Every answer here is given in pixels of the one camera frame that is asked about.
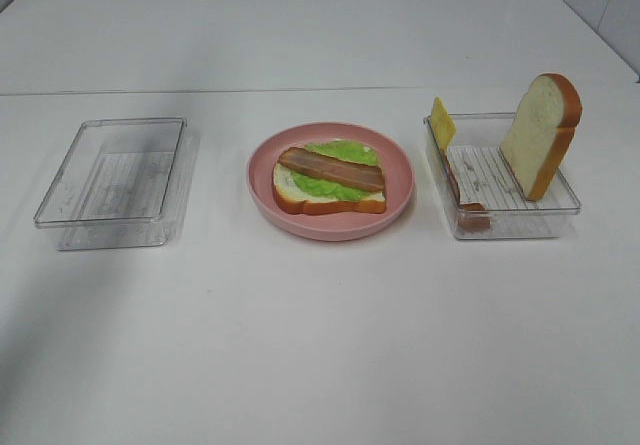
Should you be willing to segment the green lettuce leaf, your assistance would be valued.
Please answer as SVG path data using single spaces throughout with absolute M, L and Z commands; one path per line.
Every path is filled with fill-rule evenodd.
M 368 145 L 357 141 L 332 140 L 324 143 L 308 143 L 305 148 L 311 152 L 338 158 L 342 161 L 369 166 L 380 165 L 377 152 Z M 289 170 L 289 175 L 293 183 L 310 196 L 339 201 L 383 200 L 380 193 L 348 187 L 332 180 L 314 178 L 293 169 Z

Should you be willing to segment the bread slice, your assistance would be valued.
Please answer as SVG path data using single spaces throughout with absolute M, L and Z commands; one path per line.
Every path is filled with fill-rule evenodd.
M 272 173 L 272 188 L 277 205 L 289 214 L 327 215 L 341 212 L 381 214 L 386 211 L 385 189 L 380 193 L 383 200 L 365 199 L 360 201 L 339 201 L 310 196 L 302 192 L 291 180 L 289 168 L 278 163 Z
M 580 96 L 565 76 L 537 76 L 522 97 L 500 151 L 524 197 L 544 197 L 581 120 Z

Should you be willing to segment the bacon strip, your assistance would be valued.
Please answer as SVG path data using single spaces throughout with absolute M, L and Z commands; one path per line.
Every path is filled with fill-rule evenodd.
M 458 180 L 455 176 L 451 163 L 444 151 L 441 151 L 444 160 L 446 176 L 451 186 L 454 203 L 458 210 L 456 223 L 465 232 L 476 233 L 490 229 L 490 218 L 486 214 L 485 207 L 478 202 L 463 203 Z
M 368 192 L 385 189 L 380 167 L 344 161 L 300 147 L 290 147 L 280 154 L 278 163 L 303 175 L 332 181 Z

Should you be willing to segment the yellow cheese slice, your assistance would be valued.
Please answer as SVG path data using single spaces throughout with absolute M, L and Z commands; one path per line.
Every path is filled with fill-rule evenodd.
M 455 122 L 440 97 L 435 97 L 430 115 L 430 127 L 438 149 L 446 154 L 457 129 Z

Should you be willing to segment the pink round plate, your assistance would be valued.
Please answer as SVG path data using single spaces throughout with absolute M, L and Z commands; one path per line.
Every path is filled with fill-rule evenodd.
M 386 180 L 387 209 L 384 213 L 348 211 L 312 216 L 288 214 L 276 204 L 272 169 L 278 156 L 291 146 L 333 139 L 358 141 L 376 151 Z M 303 124 L 272 135 L 249 159 L 247 181 L 257 208 L 271 223 L 294 235 L 321 241 L 353 240 L 383 230 L 405 211 L 415 190 L 411 161 L 395 141 L 367 127 L 340 122 Z

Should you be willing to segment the right clear plastic tray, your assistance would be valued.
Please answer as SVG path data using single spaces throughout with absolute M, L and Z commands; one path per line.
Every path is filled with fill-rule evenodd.
M 475 113 L 452 116 L 457 133 L 448 157 L 459 183 L 463 203 L 478 202 L 487 210 L 490 229 L 463 231 L 456 223 L 457 208 L 446 176 L 441 151 L 424 118 L 427 158 L 453 236 L 459 240 L 515 240 L 557 238 L 564 234 L 581 203 L 564 175 L 558 171 L 545 196 L 527 200 L 499 149 L 515 114 Z

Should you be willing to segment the clear plastic tray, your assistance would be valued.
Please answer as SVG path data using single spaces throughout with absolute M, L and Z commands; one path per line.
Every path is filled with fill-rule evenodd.
M 452 116 L 457 133 L 448 157 L 459 183 L 463 203 L 478 202 L 487 210 L 490 229 L 463 231 L 456 223 L 457 208 L 446 176 L 441 151 L 424 118 L 427 158 L 453 236 L 459 240 L 515 240 L 557 238 L 564 234 L 581 203 L 564 175 L 558 171 L 545 196 L 527 200 L 499 149 L 515 114 L 475 113 Z
M 166 244 L 181 221 L 191 144 L 183 118 L 84 122 L 36 211 L 35 227 L 59 251 Z

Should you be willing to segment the left clear plastic tray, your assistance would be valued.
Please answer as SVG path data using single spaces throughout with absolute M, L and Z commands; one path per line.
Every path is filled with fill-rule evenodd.
M 191 144 L 183 118 L 84 122 L 36 211 L 35 227 L 59 251 L 166 244 L 181 221 Z

